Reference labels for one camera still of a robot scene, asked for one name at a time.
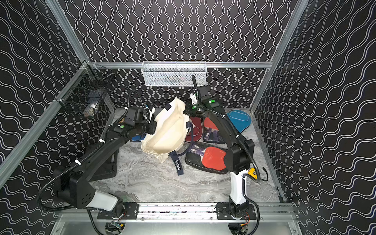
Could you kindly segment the maroon paddle case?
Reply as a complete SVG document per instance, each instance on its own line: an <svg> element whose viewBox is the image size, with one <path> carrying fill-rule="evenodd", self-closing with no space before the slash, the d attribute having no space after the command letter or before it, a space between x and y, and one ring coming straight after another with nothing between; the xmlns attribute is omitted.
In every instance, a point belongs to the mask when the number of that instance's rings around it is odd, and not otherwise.
<svg viewBox="0 0 376 235"><path fill-rule="evenodd" d="M190 117L190 121L193 124L193 141L198 142L203 136L203 124L200 117Z"/></svg>

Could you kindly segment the blue paddle case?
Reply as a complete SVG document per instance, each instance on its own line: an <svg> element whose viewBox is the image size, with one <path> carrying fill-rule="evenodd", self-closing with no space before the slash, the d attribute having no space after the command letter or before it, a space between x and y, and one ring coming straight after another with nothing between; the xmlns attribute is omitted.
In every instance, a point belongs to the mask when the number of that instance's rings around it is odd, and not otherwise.
<svg viewBox="0 0 376 235"><path fill-rule="evenodd" d="M145 137L146 137L146 134L137 135L137 136L133 137L130 141L131 141L131 142L135 142L135 143L139 143L139 142L141 142L142 140L144 140Z"/></svg>

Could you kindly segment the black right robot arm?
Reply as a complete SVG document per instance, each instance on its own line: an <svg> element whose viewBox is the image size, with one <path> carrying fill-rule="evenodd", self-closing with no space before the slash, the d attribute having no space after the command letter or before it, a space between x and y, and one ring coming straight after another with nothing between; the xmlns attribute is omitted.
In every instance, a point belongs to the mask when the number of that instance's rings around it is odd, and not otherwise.
<svg viewBox="0 0 376 235"><path fill-rule="evenodd" d="M246 139L227 116L221 102L209 95L206 86L194 86L195 104L186 104L184 113L191 117L209 118L218 128L227 145L224 165L231 173L229 213L241 218L250 207L246 195L246 178L261 182L261 174L254 160L254 142Z"/></svg>

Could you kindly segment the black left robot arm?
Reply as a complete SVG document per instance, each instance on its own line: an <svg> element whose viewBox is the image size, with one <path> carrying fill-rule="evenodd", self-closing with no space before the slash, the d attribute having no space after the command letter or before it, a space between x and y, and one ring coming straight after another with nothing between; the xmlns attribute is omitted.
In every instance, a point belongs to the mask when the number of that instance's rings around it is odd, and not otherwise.
<svg viewBox="0 0 376 235"><path fill-rule="evenodd" d="M37 207L45 212L57 212L68 209L86 209L109 212L113 217L124 213L123 200L110 193L98 191L90 180L99 168L127 142L135 136L154 134L157 123L153 118L154 108L129 107L126 113L113 122L103 138L91 151L84 154L68 166L55 169L52 179L36 195ZM48 207L42 202L44 191L52 187L55 196L67 203L63 207Z"/></svg>

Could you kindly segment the cream canvas tote bag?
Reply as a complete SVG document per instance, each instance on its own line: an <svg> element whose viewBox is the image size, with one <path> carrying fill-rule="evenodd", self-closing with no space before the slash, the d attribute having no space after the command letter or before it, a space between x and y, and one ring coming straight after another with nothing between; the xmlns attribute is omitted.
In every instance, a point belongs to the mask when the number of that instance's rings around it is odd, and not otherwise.
<svg viewBox="0 0 376 235"><path fill-rule="evenodd" d="M185 103L175 98L155 118L157 123L154 134L146 134L141 141L141 149L144 153L156 157L160 162L171 158L177 174L183 175L183 167L179 157L188 150L177 153L185 143L186 136L193 134L193 123L190 117L184 114Z"/></svg>

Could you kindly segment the teal paddle case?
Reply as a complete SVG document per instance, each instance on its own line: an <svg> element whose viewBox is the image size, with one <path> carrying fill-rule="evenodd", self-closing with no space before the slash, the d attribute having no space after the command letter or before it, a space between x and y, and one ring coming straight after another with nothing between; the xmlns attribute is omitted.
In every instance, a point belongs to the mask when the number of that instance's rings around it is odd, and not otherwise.
<svg viewBox="0 0 376 235"><path fill-rule="evenodd" d="M230 110L227 112L227 116L240 133L252 123L250 115L243 110Z"/></svg>

